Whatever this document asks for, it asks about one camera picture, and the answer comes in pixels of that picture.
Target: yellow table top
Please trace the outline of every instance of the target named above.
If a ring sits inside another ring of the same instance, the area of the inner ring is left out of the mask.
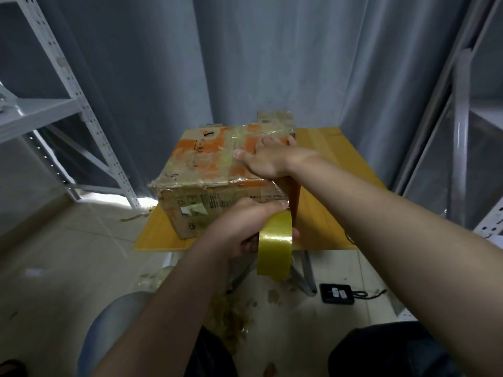
[[[384,188],[372,169],[351,145],[338,127],[298,128],[297,143],[317,150],[332,163],[376,186]],[[304,188],[300,190],[296,228],[300,238],[294,250],[355,249],[344,229],[325,207]],[[196,238],[179,239],[166,214],[158,205],[134,248],[141,251],[181,251],[190,247]]]

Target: cable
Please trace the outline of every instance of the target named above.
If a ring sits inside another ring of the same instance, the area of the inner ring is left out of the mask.
[[[374,296],[369,297],[367,291],[353,291],[353,298],[362,299],[362,300],[371,300],[375,298],[379,298],[382,294],[386,293],[388,290],[382,290],[381,292],[375,294]]]

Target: forearm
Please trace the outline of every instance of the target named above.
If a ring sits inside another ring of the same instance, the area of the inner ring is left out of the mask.
[[[211,295],[227,270],[224,245],[204,234],[194,243],[95,376],[184,374]]]
[[[291,172],[451,353],[469,367],[501,367],[500,249],[319,156]]]

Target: tape roll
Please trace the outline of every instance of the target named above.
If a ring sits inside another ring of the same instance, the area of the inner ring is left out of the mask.
[[[289,210],[274,214],[259,234],[256,272],[276,280],[290,274],[292,260],[292,215]]]

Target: worn cardboard box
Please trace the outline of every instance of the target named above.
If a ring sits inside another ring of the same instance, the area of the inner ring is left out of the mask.
[[[293,179],[264,180],[232,156],[238,148],[254,153],[262,135],[286,143],[289,135],[295,135],[291,114],[260,112],[255,124],[208,125],[185,131],[150,185],[181,239],[202,234],[242,197],[259,202],[287,199],[295,215],[300,188]]]

